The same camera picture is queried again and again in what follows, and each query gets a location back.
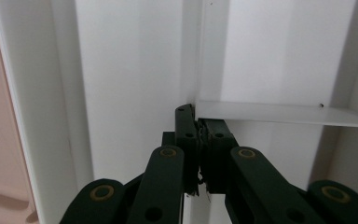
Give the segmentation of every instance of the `brass screw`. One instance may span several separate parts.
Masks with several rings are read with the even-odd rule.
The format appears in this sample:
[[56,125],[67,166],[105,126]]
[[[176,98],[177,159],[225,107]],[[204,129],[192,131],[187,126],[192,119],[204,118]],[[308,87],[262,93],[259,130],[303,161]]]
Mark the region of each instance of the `brass screw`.
[[174,157],[176,156],[176,151],[172,148],[164,148],[159,152],[159,155],[163,157]]
[[[101,190],[107,190],[107,192],[103,192],[102,195],[98,195],[99,193],[101,194]],[[91,193],[89,194],[89,196],[95,202],[102,202],[102,201],[106,201],[109,198],[111,198],[114,193],[115,193],[115,189],[112,186],[100,185],[100,186],[96,187],[95,189],[93,189],[91,191]]]
[[325,197],[338,203],[348,203],[351,200],[351,196],[348,193],[333,186],[322,187],[322,193]]
[[245,159],[252,159],[255,157],[255,153],[251,149],[241,149],[238,151],[238,155]]

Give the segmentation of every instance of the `brass ring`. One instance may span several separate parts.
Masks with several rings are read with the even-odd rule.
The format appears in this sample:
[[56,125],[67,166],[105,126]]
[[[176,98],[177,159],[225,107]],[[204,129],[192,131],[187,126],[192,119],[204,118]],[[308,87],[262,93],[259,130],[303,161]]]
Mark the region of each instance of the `brass ring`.
[[[333,190],[341,195],[341,197],[338,197],[337,195],[331,194],[329,191]],[[322,193],[327,198],[336,201],[338,203],[348,203],[351,200],[351,196],[346,193],[344,190],[333,187],[333,186],[324,186],[322,187]]]
[[174,157],[176,156],[176,150],[172,148],[164,148],[159,152],[159,155],[163,157]]
[[[100,189],[107,189],[108,190],[107,194],[104,196],[98,196],[97,191]],[[109,198],[111,198],[113,196],[114,192],[115,192],[115,189],[112,186],[100,185],[100,186],[96,187],[95,189],[93,189],[91,191],[91,193],[89,194],[89,196],[91,197],[91,199],[93,201],[101,202],[101,201],[105,201],[105,200],[108,200]]]
[[251,149],[241,149],[238,151],[238,155],[246,159],[252,159],[255,157],[255,153]]

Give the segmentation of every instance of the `white shelf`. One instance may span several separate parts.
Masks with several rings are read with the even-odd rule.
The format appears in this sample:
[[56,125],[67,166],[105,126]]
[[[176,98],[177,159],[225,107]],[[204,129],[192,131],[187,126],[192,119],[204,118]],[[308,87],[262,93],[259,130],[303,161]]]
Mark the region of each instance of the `white shelf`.
[[345,108],[198,101],[196,115],[205,119],[239,119],[358,127],[358,113]]

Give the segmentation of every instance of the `black mechanical arm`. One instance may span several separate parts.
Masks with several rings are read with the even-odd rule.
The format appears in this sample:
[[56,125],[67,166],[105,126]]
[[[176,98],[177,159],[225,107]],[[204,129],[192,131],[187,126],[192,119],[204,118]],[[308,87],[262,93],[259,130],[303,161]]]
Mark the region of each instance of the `black mechanical arm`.
[[182,223],[184,193],[199,195],[200,183],[212,194],[226,194],[235,224],[358,224],[352,189],[329,180],[299,189],[261,152],[239,147],[223,120],[194,118],[191,105],[178,107],[175,132],[163,133],[145,172],[126,185],[109,179],[89,183],[61,224]]

